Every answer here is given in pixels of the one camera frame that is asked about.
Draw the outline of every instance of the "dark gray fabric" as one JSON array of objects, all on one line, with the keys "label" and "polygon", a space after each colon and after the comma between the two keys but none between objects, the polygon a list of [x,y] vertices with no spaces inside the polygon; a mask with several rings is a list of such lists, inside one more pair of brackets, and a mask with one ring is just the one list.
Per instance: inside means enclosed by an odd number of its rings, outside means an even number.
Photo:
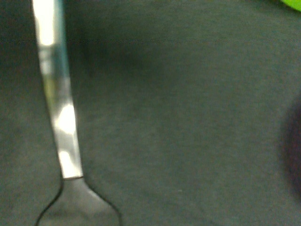
[{"label": "dark gray fabric", "polygon": [[[276,1],[66,1],[87,183],[124,225],[300,225],[281,158],[300,14]],[[1,1],[0,225],[31,226],[60,170],[29,1]]]}]

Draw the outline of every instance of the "metal handle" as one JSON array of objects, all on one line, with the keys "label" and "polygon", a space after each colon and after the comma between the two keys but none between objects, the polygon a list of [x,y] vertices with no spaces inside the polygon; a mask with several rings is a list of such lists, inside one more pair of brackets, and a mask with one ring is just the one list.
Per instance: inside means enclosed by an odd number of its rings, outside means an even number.
[{"label": "metal handle", "polygon": [[65,40],[63,1],[32,0],[44,91],[64,179],[83,177]]}]

